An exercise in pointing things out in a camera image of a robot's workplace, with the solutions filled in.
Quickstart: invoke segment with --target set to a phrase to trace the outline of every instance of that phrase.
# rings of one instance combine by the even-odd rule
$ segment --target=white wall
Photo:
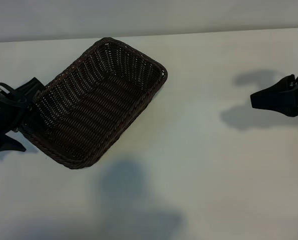
[[[0,42],[298,26],[298,0],[0,0]]]

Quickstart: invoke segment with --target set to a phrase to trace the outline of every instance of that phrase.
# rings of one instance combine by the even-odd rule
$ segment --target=white object
[[[250,95],[298,74],[297,29],[118,38],[169,78],[102,159],[0,153],[0,240],[298,240],[298,117]],[[98,39],[0,43],[0,82],[51,81]]]

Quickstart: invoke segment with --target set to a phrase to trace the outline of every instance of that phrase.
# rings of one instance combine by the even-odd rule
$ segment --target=woven basket
[[[151,102],[167,79],[156,61],[104,38],[37,94],[47,129],[24,119],[20,131],[70,169],[93,165]]]

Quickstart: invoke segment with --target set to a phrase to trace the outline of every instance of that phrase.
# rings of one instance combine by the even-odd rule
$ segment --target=white table
[[[298,240],[298,117],[249,96],[298,74],[297,29],[118,38],[169,78],[102,159],[0,153],[0,240]],[[51,81],[98,39],[0,43],[0,82]]]

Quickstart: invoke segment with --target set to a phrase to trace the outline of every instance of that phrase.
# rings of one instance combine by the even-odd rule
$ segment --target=brown wicker basket
[[[47,130],[24,119],[20,131],[70,169],[93,165],[151,102],[166,69],[125,43],[104,38],[37,94]]]

